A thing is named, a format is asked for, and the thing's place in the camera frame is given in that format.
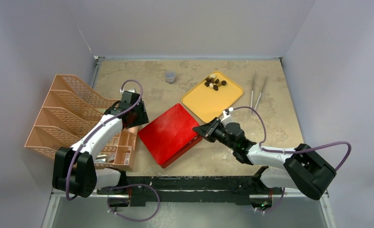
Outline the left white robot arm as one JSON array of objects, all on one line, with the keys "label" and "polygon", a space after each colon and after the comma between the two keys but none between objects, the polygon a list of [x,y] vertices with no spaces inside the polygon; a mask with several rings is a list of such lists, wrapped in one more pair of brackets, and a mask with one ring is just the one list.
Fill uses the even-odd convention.
[{"label": "left white robot arm", "polygon": [[97,169],[97,156],[110,139],[123,129],[149,122],[142,94],[124,91],[122,98],[105,110],[99,122],[69,148],[60,147],[54,158],[52,187],[65,192],[67,200],[89,197],[96,189],[115,194],[127,189],[126,172],[116,168]]}]

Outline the red box lid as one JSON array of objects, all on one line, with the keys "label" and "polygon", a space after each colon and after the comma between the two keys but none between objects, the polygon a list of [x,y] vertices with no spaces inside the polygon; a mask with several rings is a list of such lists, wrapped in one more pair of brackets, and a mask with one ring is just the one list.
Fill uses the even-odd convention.
[{"label": "red box lid", "polygon": [[196,126],[195,118],[177,103],[139,130],[138,136],[157,163],[163,150],[173,146],[178,149],[199,136],[192,130]]}]

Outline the metal serving tongs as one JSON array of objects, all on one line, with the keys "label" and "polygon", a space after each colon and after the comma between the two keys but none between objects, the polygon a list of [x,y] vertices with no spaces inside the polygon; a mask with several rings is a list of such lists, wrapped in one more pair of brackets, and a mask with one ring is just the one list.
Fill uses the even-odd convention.
[{"label": "metal serving tongs", "polygon": [[267,82],[268,72],[262,75],[259,71],[254,72],[251,90],[251,108],[257,109],[262,92]]}]

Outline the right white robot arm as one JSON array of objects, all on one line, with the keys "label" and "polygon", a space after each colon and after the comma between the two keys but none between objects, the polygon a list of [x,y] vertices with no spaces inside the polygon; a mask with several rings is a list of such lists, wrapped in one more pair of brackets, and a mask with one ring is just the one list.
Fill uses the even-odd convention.
[{"label": "right white robot arm", "polygon": [[273,147],[261,148],[247,139],[235,122],[223,124],[215,118],[192,130],[211,143],[219,141],[231,149],[238,162],[260,165],[252,180],[252,187],[257,193],[264,193],[269,188],[293,188],[310,199],[318,200],[337,174],[316,151],[302,153],[309,149],[308,145],[301,143],[282,153],[277,153]]}]

